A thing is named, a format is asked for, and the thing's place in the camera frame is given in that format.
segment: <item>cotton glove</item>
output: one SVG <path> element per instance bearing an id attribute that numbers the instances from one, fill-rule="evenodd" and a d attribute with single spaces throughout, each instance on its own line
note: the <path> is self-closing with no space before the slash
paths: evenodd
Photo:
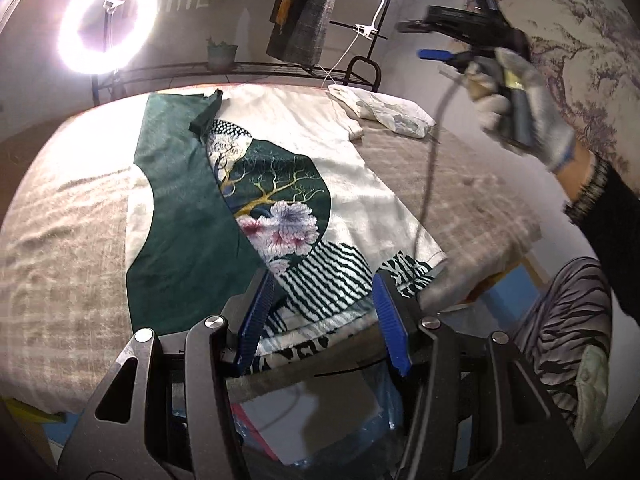
<path id="1" fill-rule="evenodd" d="M 542 75 L 531 63 L 506 48 L 495 49 L 495 57 L 505 70 L 513 72 L 520 79 L 527 92 L 536 141 L 531 155 L 539 158 L 549 171 L 558 171 L 572 159 L 575 145 L 573 129 L 562 119 Z M 519 153 L 500 136 L 500 119 L 510 111 L 511 103 L 498 94 L 496 80 L 483 73 L 476 62 L 469 64 L 465 75 L 465 85 L 476 107 L 482 130 L 505 148 Z"/>

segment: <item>yellow garment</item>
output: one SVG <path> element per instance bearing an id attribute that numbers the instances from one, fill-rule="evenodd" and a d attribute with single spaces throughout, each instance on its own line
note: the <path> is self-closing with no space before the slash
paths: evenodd
<path id="1" fill-rule="evenodd" d="M 64 415 L 51 415 L 50 413 L 45 413 L 38 408 L 34 408 L 24 402 L 20 402 L 15 399 L 3 399 L 4 403 L 15 418 L 20 418 L 21 420 L 26 420 L 28 422 L 35 422 L 36 424 L 45 424 L 48 422 L 64 422 Z"/>
<path id="2" fill-rule="evenodd" d="M 287 16 L 289 15 L 289 9 L 291 8 L 291 4 L 293 0 L 281 0 L 280 7 L 278 8 L 278 13 L 276 15 L 276 23 L 281 27 L 287 21 Z"/>

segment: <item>light bulb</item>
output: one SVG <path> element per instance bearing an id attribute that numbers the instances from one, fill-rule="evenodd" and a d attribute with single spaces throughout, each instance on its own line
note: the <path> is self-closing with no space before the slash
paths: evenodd
<path id="1" fill-rule="evenodd" d="M 84 74 L 104 74 L 125 66 L 145 44 L 158 12 L 158 0 L 136 0 L 138 15 L 129 35 L 106 52 L 89 50 L 78 33 L 82 17 L 95 0 L 71 0 L 60 26 L 58 51 L 66 65 Z"/>

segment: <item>bolt head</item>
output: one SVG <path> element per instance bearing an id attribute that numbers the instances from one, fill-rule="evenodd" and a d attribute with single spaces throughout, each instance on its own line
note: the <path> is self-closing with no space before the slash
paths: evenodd
<path id="1" fill-rule="evenodd" d="M 220 328 L 220 326 L 222 326 L 224 322 L 225 318 L 223 318 L 222 316 L 210 316 L 204 320 L 204 326 L 212 330 L 216 330 Z"/>
<path id="2" fill-rule="evenodd" d="M 440 328 L 440 320 L 435 316 L 423 317 L 420 324 L 423 328 L 428 330 L 436 330 L 437 328 Z"/>
<path id="3" fill-rule="evenodd" d="M 150 328 L 141 328 L 134 335 L 134 337 L 136 338 L 136 341 L 139 343 L 146 343 L 153 336 L 154 336 L 154 331 L 151 330 Z"/>
<path id="4" fill-rule="evenodd" d="M 494 343 L 498 343 L 498 345 L 506 345 L 509 342 L 509 336 L 506 335 L 502 330 L 497 330 L 496 332 L 492 333 L 491 339 Z"/>

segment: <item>leg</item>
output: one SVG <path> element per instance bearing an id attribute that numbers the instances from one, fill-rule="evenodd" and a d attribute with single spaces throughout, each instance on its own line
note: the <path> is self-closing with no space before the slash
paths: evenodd
<path id="1" fill-rule="evenodd" d="M 511 331 L 571 429 L 577 416 L 575 379 L 582 354 L 594 345 L 609 357 L 611 321 L 611 290 L 600 263 L 582 257 L 558 272 Z"/>

